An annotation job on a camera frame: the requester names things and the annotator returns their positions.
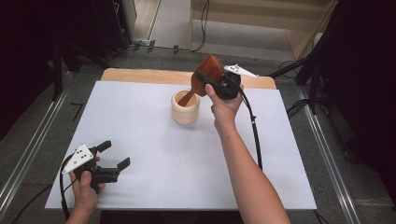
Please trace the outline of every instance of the hand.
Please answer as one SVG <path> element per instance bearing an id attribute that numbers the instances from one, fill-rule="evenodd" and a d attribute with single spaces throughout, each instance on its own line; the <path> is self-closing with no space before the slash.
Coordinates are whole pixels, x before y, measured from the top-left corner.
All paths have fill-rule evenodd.
<path id="1" fill-rule="evenodd" d="M 215 116 L 215 127 L 219 133 L 230 128 L 235 129 L 235 116 L 242 103 L 241 94 L 232 100 L 221 100 L 210 84 L 205 85 L 206 93 L 212 100 L 212 113 Z"/>
<path id="2" fill-rule="evenodd" d="M 73 182 L 76 180 L 76 176 L 73 172 L 70 172 L 70 179 Z M 89 171 L 84 171 L 81 175 L 81 179 L 72 185 L 73 192 L 75 195 L 75 207 L 74 210 L 80 210 L 81 212 L 87 212 L 91 214 L 98 203 L 98 197 L 93 188 L 91 188 L 92 175 Z M 99 192 L 105 187 L 105 184 L 99 184 Z"/>

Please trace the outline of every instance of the wooden table edge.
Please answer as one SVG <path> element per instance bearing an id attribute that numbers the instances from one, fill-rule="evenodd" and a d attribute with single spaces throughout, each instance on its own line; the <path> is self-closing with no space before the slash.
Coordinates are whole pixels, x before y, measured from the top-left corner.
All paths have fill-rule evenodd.
<path id="1" fill-rule="evenodd" d="M 192 72 L 182 71 L 108 68 L 103 73 L 101 80 L 190 85 L 191 75 Z M 276 90 L 276 84 L 271 77 L 242 76 L 242 84 L 246 88 Z"/>

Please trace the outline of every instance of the metal rail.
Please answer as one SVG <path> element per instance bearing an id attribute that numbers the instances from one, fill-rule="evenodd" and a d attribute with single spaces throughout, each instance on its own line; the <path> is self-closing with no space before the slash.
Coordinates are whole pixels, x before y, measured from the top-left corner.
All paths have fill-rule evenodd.
<path id="1" fill-rule="evenodd" d="M 306 94 L 305 90 L 302 89 L 300 86 L 297 86 L 297 92 L 299 93 L 301 99 L 308 99 L 308 95 Z M 304 110 L 306 116 L 308 117 L 308 121 L 311 125 L 314 136 L 317 139 L 320 153 L 323 157 L 324 163 L 326 164 L 326 168 L 329 172 L 330 179 L 332 180 L 332 185 L 334 186 L 338 201 L 340 202 L 341 207 L 344 211 L 346 221 L 349 224 L 360 224 L 361 221 L 355 209 L 355 205 L 352 202 L 352 198 L 349 195 L 347 186 L 341 176 L 340 171 L 338 170 L 334 157 L 332 156 L 332 152 L 329 145 L 327 144 L 326 137 L 324 136 L 323 131 L 320 128 L 318 118 L 312 113 L 309 106 L 306 105 Z"/>
<path id="2" fill-rule="evenodd" d="M 23 178 L 29 170 L 32 161 L 35 158 L 35 154 L 40 149 L 40 146 L 46 137 L 52 122 L 58 114 L 73 78 L 74 75 L 71 72 L 66 73 L 64 77 L 64 91 L 61 93 L 58 100 L 50 104 L 46 115 L 41 120 L 38 128 L 35 130 L 35 134 L 30 140 L 27 148 L 24 150 L 20 160 L 14 168 L 14 171 L 11 173 L 11 176 L 8 178 L 6 184 L 2 187 L 0 192 L 0 222 L 8 210 L 8 207 L 11 204 L 18 188 L 20 187 Z"/>

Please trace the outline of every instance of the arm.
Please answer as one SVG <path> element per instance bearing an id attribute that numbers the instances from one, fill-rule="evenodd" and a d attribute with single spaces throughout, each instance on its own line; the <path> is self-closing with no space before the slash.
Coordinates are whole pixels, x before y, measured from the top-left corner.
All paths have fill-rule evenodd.
<path id="1" fill-rule="evenodd" d="M 290 223 L 276 190 L 250 156 L 236 130 L 235 116 L 242 103 L 237 98 L 223 101 L 206 85 L 212 100 L 215 127 L 218 130 L 233 185 L 233 194 L 245 223 Z"/>

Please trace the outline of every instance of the white paper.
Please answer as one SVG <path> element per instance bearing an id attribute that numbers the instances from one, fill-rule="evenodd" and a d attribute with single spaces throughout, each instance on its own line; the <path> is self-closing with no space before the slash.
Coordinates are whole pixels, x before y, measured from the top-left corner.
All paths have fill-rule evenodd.
<path id="1" fill-rule="evenodd" d="M 127 157 L 131 165 L 117 183 L 106 184 L 98 208 L 151 210 L 237 209 L 212 105 L 201 98 L 198 120 L 180 125 L 171 117 L 171 98 L 189 86 L 131 82 L 96 82 L 65 156 L 81 144 L 95 147 L 106 140 L 112 147 L 98 156 L 98 165 L 115 168 Z M 262 149 L 263 170 L 288 210 L 316 209 L 302 159 L 279 91 L 245 89 Z M 236 124 L 250 154 L 256 146 L 245 105 Z M 70 180 L 64 177 L 64 185 Z M 65 194 L 73 207 L 73 191 Z M 61 208 L 55 184 L 46 208 Z"/>

